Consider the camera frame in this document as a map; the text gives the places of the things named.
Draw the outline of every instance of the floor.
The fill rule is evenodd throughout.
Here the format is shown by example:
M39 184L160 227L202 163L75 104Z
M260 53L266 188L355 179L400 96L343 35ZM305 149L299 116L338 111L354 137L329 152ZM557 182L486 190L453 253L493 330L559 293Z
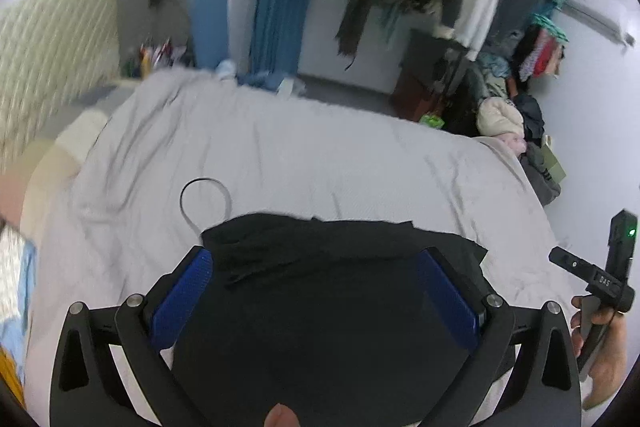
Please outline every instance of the floor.
M306 85L305 98L377 112L387 116L397 116L389 102L388 94L363 87L347 86L316 76L301 74L298 77Z

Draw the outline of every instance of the controller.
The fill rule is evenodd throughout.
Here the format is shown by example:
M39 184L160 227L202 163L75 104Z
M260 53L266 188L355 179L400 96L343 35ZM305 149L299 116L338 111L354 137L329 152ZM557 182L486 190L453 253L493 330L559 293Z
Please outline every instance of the controller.
M589 293L582 298L580 307L580 334L584 346L577 359L580 380L584 381L604 340L608 325L594 325L593 314L602 307L626 313L633 305L636 292L626 282L631 269L636 246L638 217L622 210L611 219L609 229L609 254L605 269L555 247L549 254L549 261L579 277L587 283Z

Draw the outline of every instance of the white bed sheet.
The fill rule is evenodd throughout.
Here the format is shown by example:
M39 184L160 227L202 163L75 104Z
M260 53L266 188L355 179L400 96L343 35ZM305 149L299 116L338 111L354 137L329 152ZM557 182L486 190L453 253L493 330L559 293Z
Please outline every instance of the white bed sheet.
M52 208L38 256L26 360L28 410L49 424L50 375L66 309L146 293L198 243L178 209L185 183L228 187L232 216L270 211L322 219L413 221L488 249L485 277L512 305L549 299L570 312L567 275L545 213L510 151L369 112L236 87L213 74L161 71L113 115L78 177ZM202 229L222 219L210 184L188 189ZM122 354L118 356L122 365ZM127 390L152 419L130 372ZM492 388L477 418L497 403Z

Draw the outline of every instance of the blue curtain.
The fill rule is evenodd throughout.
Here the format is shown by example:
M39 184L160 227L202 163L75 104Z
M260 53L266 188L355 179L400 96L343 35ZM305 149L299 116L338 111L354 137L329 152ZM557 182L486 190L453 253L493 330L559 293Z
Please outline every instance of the blue curtain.
M258 0L251 42L251 72L295 74L309 0Z

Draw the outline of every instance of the green item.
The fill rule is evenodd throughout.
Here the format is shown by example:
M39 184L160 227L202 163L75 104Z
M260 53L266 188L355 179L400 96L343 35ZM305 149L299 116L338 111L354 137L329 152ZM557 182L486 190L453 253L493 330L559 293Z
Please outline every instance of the green item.
M553 22L549 17L545 17L544 15L540 15L539 13L534 13L532 20L534 24L537 24L542 28L546 28L549 33L551 33L559 41L569 42L569 39L566 37L564 32L558 26L556 26L556 23Z
M444 120L434 114L422 115L422 117L420 118L420 123L428 125L429 127L432 127L434 129L442 129L442 126L444 126Z
M559 184L566 178L566 172L564 172L564 169L560 165L558 158L556 158L556 155L553 154L553 151L547 144L542 144L541 149L542 155L545 159L544 165L546 170L548 170L549 174L551 174L551 178L553 179L553 181Z

